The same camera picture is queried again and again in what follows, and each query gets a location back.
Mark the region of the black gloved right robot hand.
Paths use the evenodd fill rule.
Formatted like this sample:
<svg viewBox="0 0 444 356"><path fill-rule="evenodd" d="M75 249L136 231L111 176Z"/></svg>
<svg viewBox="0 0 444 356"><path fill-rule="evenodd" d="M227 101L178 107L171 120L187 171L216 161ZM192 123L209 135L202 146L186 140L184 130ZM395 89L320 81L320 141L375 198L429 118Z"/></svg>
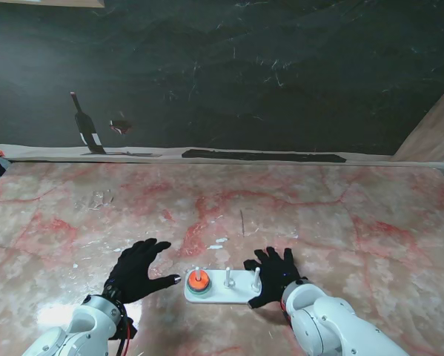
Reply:
<svg viewBox="0 0 444 356"><path fill-rule="evenodd" d="M247 271L259 269L261 292L258 297L248 301L252 309L258 309L272 302L281 302L284 290L292 283L302 285L308 282L307 277L301 277L294 263L290 248L284 250L283 257L268 246L265 250L254 251L256 260L245 260L243 266Z"/></svg>

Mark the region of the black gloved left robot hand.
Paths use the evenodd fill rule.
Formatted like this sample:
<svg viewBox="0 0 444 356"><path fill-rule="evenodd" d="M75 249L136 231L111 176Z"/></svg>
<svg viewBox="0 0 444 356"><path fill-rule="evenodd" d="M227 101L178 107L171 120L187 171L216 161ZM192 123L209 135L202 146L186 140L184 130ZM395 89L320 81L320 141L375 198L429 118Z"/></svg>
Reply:
<svg viewBox="0 0 444 356"><path fill-rule="evenodd" d="M121 304L129 304L180 283L182 278L178 274L149 278L150 264L170 246L167 241L150 238L126 248L105 281L102 294Z"/></svg>

